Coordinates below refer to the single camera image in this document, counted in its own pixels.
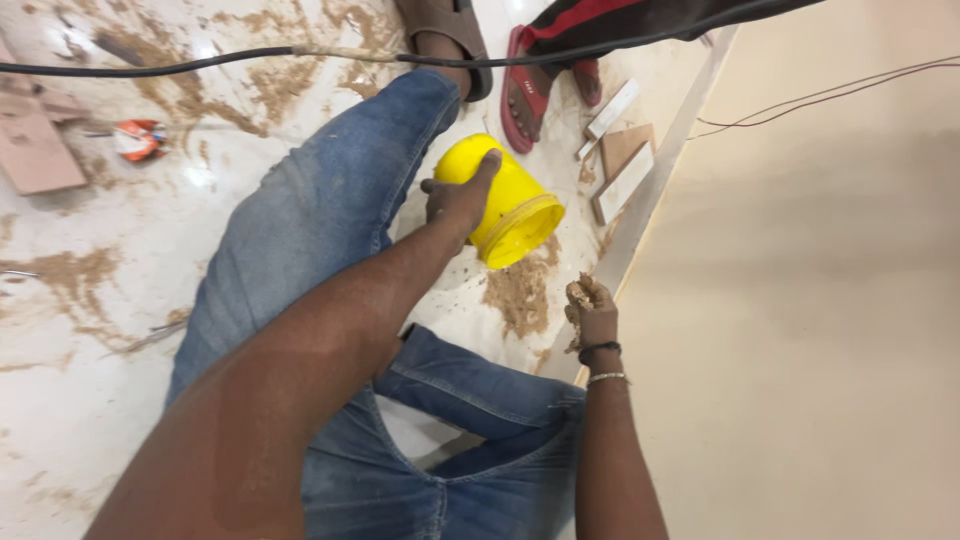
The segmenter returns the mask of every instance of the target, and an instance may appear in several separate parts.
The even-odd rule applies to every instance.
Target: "forearm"
[[[88,538],[301,536],[309,438],[390,360],[404,319],[463,246],[462,228],[438,218],[217,361],[161,418]]]
[[[593,375],[623,371],[615,353],[603,350],[597,354]],[[626,380],[604,379],[592,384],[584,422],[577,467],[577,538],[667,538],[657,494],[636,438]]]
[[[438,218],[327,280],[237,352],[289,364],[292,422],[318,429],[386,362],[410,311],[463,247],[460,222]]]

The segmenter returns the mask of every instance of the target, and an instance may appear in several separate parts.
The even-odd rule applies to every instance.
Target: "brown sandal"
[[[470,0],[453,0],[453,11],[439,7],[431,0],[396,0],[407,27],[411,48],[416,50],[414,36],[434,32],[453,39],[464,50],[467,60],[486,60],[487,47],[480,34],[476,13]],[[470,71],[470,94],[467,101],[480,101],[493,89],[493,71],[488,67]]]

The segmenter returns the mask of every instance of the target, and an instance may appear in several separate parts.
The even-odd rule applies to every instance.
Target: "silver bracelet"
[[[594,382],[597,382],[598,380],[603,380],[603,379],[623,379],[627,382],[627,384],[631,384],[630,380],[627,379],[626,373],[601,373],[600,375],[594,375],[593,377],[587,379],[587,387],[589,387]]]

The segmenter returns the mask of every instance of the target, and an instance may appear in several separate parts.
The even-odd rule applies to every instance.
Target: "beige wall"
[[[956,54],[956,0],[829,0],[702,117]],[[688,143],[620,305],[675,540],[960,538],[960,68]]]

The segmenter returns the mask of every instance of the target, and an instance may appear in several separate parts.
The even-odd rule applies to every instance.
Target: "jeans seam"
[[[502,464],[502,465],[497,465],[496,467],[491,467],[490,469],[487,469],[487,470],[485,470],[485,471],[481,471],[481,472],[479,472],[479,473],[474,473],[474,474],[472,474],[472,475],[467,475],[467,476],[465,476],[465,477],[457,477],[457,478],[454,478],[454,479],[446,479],[446,483],[447,483],[447,484],[455,484],[455,483],[463,483],[463,482],[468,482],[468,481],[473,481],[473,480],[479,480],[479,479],[483,479],[483,478],[490,477],[490,476],[493,476],[493,475],[497,475],[497,474],[499,474],[499,473],[501,473],[501,472],[503,472],[503,471],[505,471],[505,470],[508,470],[508,469],[512,469],[512,468],[515,468],[515,467],[520,467],[520,466],[522,466],[522,465],[525,465],[525,464],[527,464],[528,462],[530,462],[530,461],[532,461],[532,460],[534,460],[534,459],[537,459],[537,458],[540,457],[541,455],[543,455],[543,454],[545,454],[546,452],[548,452],[549,450],[553,449],[553,447],[559,445],[559,444],[561,443],[561,441],[562,441],[566,436],[568,436],[568,435],[569,435],[569,432],[570,432],[571,430],[573,430],[575,427],[576,427],[576,423],[573,422],[573,421],[571,421],[570,419],[567,419],[566,425],[560,430],[559,433],[557,433],[556,435],[554,435],[553,438],[550,439],[549,441],[547,441],[545,444],[543,444],[543,446],[537,448],[536,450],[530,452],[529,454],[527,454],[527,455],[525,455],[525,456],[523,456],[523,457],[520,457],[520,458],[518,458],[518,459],[515,459],[515,460],[513,460],[513,461],[511,461],[511,462],[509,462],[509,463],[504,463],[504,464]]]
[[[434,115],[433,121],[430,122],[430,129],[425,130],[423,132],[423,135],[420,136],[420,140],[417,141],[417,145],[416,145],[417,151],[416,151],[416,154],[414,155],[415,156],[414,161],[417,160],[416,156],[419,156],[422,153],[423,148],[427,145],[427,141],[430,139],[432,134],[436,133],[437,125],[440,124],[441,120],[444,118],[444,115],[450,109],[450,106],[460,102],[460,94],[459,93],[454,94],[453,88],[450,88],[449,86],[447,86],[447,89],[450,90],[449,97],[446,100],[447,103],[445,103],[444,106],[440,110],[438,110],[437,114]],[[412,172],[416,172],[416,171],[411,171],[411,168],[413,168],[413,163],[410,163],[407,165],[406,170],[404,171],[403,175],[400,178],[404,179],[407,176],[409,176]],[[371,245],[372,245],[371,255],[375,255],[380,252],[380,235],[383,232],[384,228],[387,226],[387,221],[390,218],[390,209],[394,207],[394,202],[396,201],[396,197],[398,197],[400,194],[400,188],[402,187],[402,185],[403,185],[403,182],[400,182],[399,185],[396,186],[396,189],[394,189],[394,193],[386,201],[386,204],[383,206],[383,210],[380,211],[380,225],[374,230],[373,238],[371,238]]]
[[[244,301],[243,305],[247,307],[247,313],[250,315],[250,320],[253,325],[253,333],[257,333],[258,331],[260,331],[260,328],[258,328],[259,325],[256,322],[256,317],[253,316],[253,307],[250,305],[250,295],[247,294],[246,284],[243,283],[243,279],[240,278],[240,272],[238,270],[240,268],[240,265],[237,263],[236,257],[233,256],[233,250],[227,250],[227,254],[230,257],[230,264],[233,266],[233,269],[237,270],[237,279],[240,280],[240,282],[242,283],[239,288],[241,291],[243,291],[243,301]]]
[[[408,459],[407,456],[404,455],[403,452],[401,452],[400,449],[396,447],[394,438],[390,435],[390,432],[387,431],[387,426],[383,423],[383,416],[380,415],[380,407],[376,404],[376,399],[373,398],[374,392],[373,392],[372,386],[364,385],[363,388],[361,389],[361,392],[364,392],[364,399],[370,398],[370,401],[371,401],[370,409],[372,410],[372,413],[373,413],[373,421],[376,424],[376,432],[378,435],[380,435],[380,441],[384,444],[384,446],[387,447],[387,450],[389,450],[390,453],[393,454],[396,459],[398,459],[401,463],[403,463],[403,465],[407,469],[412,471],[414,474],[416,474],[420,478],[428,479],[432,481],[439,480],[440,482],[443,482],[444,481],[443,479],[424,473],[424,471],[417,468],[417,466],[415,466],[410,461],[410,459]]]
[[[440,484],[440,500],[437,503],[437,515],[434,517],[433,534],[434,540],[440,540],[444,531],[444,515],[446,514],[446,485]]]
[[[390,369],[391,371],[396,372],[398,375],[402,377],[415,380],[421,384],[426,384],[427,386],[440,390],[441,392],[449,394],[460,401],[467,402],[468,404],[473,405],[479,408],[480,410],[483,410],[484,412],[487,412],[493,416],[496,416],[501,420],[506,420],[507,422],[513,422],[515,424],[521,424],[522,426],[528,426],[530,428],[545,428],[550,425],[550,422],[537,423],[534,420],[527,418],[525,416],[519,416],[516,414],[511,414],[508,412],[501,412],[499,410],[496,410],[489,404],[482,403],[472,398],[468,394],[459,392],[456,388],[454,388],[450,384],[447,384],[441,380],[435,380],[435,379],[431,379],[423,375],[420,375],[419,373],[408,370],[405,367],[396,365],[396,362],[391,364]]]

